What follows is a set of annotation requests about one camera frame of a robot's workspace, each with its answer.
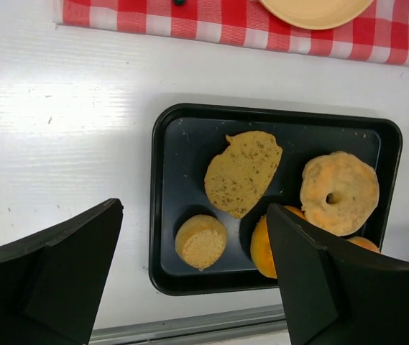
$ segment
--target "gingham fabric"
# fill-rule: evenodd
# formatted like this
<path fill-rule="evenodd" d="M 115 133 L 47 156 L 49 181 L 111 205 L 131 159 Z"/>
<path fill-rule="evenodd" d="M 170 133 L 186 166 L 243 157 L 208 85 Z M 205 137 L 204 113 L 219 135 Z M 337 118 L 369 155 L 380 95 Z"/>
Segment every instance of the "gingham fabric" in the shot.
<path fill-rule="evenodd" d="M 58 22 L 241 47 L 409 65 L 409 0 L 375 0 L 336 29 L 298 29 L 254 0 L 55 0 Z"/>

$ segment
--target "gray metal strip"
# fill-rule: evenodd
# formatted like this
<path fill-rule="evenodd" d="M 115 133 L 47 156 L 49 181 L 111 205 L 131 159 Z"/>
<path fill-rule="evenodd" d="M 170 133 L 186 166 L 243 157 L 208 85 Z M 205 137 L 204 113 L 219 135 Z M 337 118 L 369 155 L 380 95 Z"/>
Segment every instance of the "gray metal strip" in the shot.
<path fill-rule="evenodd" d="M 280 305 L 94 330 L 90 345 L 191 345 L 287 329 Z"/>

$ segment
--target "baking tray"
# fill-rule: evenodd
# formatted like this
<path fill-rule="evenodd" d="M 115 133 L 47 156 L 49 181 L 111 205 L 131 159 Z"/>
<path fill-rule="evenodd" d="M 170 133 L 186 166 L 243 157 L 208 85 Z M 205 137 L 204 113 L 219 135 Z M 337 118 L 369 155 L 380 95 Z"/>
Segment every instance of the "baking tray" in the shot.
<path fill-rule="evenodd" d="M 214 208 L 204 191 L 204 176 L 212 158 L 228 144 L 225 135 L 260 130 L 273 134 L 283 148 L 280 165 L 259 203 L 235 219 Z M 165 110 L 152 135 L 150 205 L 150 265 L 153 285 L 168 295 L 195 295 L 276 288 L 250 259 L 252 232 L 270 203 L 300 207 L 305 164 L 314 157 L 346 151 L 375 168 L 380 202 L 353 236 L 363 236 L 380 248 L 402 150 L 402 134 L 386 119 L 248 109 L 202 104 L 178 104 Z M 208 214 L 228 231 L 221 258 L 200 272 L 175 252 L 175 235 L 196 214 Z"/>

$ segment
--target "white table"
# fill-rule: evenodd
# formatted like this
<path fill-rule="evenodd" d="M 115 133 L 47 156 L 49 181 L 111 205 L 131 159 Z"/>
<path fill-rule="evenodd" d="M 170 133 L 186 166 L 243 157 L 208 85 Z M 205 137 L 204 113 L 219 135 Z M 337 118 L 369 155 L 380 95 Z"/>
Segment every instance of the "white table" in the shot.
<path fill-rule="evenodd" d="M 384 253 L 409 260 L 409 68 L 56 28 L 44 1 L 0 0 L 0 245 L 120 198 L 96 328 L 280 302 L 277 290 L 173 298 L 150 283 L 151 131 L 180 101 L 397 122 L 404 148 Z"/>

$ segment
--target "yellow plate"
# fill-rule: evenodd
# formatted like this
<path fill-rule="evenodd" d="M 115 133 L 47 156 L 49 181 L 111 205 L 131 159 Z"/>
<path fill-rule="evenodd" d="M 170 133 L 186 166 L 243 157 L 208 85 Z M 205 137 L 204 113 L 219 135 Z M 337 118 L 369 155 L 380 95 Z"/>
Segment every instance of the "yellow plate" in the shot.
<path fill-rule="evenodd" d="M 339 27 L 359 16 L 373 0 L 260 0 L 279 19 L 303 29 Z"/>

